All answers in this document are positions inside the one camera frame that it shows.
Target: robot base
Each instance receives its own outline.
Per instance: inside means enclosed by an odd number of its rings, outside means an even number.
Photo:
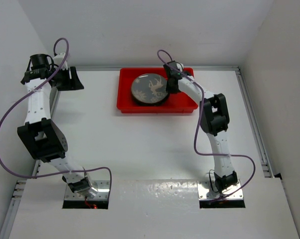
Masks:
[[[198,183],[200,208],[245,208],[242,189],[237,191],[235,194],[227,197],[223,201],[210,203],[211,200],[219,198],[220,194],[218,192],[215,193],[211,190],[209,181],[198,181],[197,183]],[[214,190],[216,190],[214,181],[212,181],[212,186]],[[238,181],[236,185],[227,188],[222,193],[224,195],[227,195],[234,192],[240,187],[241,187],[241,183],[240,181]]]
[[[92,185],[95,186],[95,188],[98,188],[98,194],[93,199],[87,199],[87,203],[90,205],[96,205],[97,209],[108,209],[109,181],[92,181]],[[62,208],[89,209],[89,206],[85,204],[85,198],[82,195],[73,193],[66,185],[64,204]]]

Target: white table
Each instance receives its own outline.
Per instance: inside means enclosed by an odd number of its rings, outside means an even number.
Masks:
[[[62,209],[61,176],[28,180],[11,239],[298,238],[280,180],[264,178],[234,71],[194,75],[207,89],[226,96],[230,152],[247,154],[256,163],[255,177],[244,189],[245,209],[199,209],[197,189],[191,183],[214,166],[212,157],[198,156],[193,150],[198,110],[190,115],[123,115],[116,108],[118,71],[78,75],[85,90],[62,92],[54,121],[77,162],[86,169],[111,168],[109,209]],[[203,132],[198,149],[211,152]],[[244,158],[232,162],[245,182],[252,173],[251,162]],[[54,171],[46,164],[40,168],[40,174]],[[107,179],[108,173],[91,176]]]

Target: white wall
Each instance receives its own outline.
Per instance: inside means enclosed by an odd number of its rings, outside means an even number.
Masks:
[[[300,234],[300,0],[277,0],[243,73]]]
[[[273,0],[19,0],[46,49],[64,36],[74,65],[238,65]]]
[[[0,118],[5,111],[25,94],[20,83],[29,56],[46,53],[43,44],[29,23],[19,3],[0,0]],[[23,124],[26,102],[8,116],[0,133],[0,154],[10,169],[30,174],[34,160],[17,136],[16,129]],[[0,166],[0,229],[9,206],[17,178]]]

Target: gray wall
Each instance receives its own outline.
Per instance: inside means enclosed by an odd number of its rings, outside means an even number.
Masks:
[[[300,234],[300,0],[275,1],[243,73]]]
[[[244,61],[273,0],[19,0],[48,51],[70,41],[75,65],[159,65],[163,48],[187,65]]]
[[[0,0],[0,119],[13,102],[25,94],[20,81],[29,56],[38,52],[46,51],[19,3]],[[10,169],[30,174],[34,160],[16,133],[17,127],[23,125],[26,111],[24,102],[8,116],[0,133],[0,154]],[[0,166],[0,229],[16,180]]]

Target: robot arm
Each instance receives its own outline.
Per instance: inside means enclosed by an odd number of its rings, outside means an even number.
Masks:
[[[193,81],[189,81],[177,71],[172,70],[168,65],[178,68]],[[194,77],[183,71],[183,66],[179,63],[172,61],[168,62],[168,65],[164,65],[168,76],[166,90],[172,94],[184,92],[199,106],[203,104],[204,115],[202,116],[200,126],[210,140],[212,153],[225,155],[214,156],[215,186],[221,193],[238,181],[227,144],[226,130],[230,120],[225,97],[223,94],[216,95],[202,87],[204,90],[204,102],[202,102],[202,91],[194,83]]]
[[[43,83],[54,71],[53,64],[60,64],[64,53],[56,55],[49,65],[48,55],[37,54],[30,57],[31,70],[28,68],[21,81],[27,91],[33,91]],[[68,68],[67,62],[49,84],[36,90],[28,98],[28,110],[25,123],[17,128],[17,133],[30,155],[44,163],[54,166],[58,171],[68,171],[63,174],[63,180],[68,184],[73,193],[93,198],[98,189],[91,184],[88,174],[75,173],[74,170],[83,170],[70,156],[66,156],[68,144],[65,135],[51,120],[49,95],[52,87],[59,91],[81,90],[83,85],[78,79],[76,68]]]

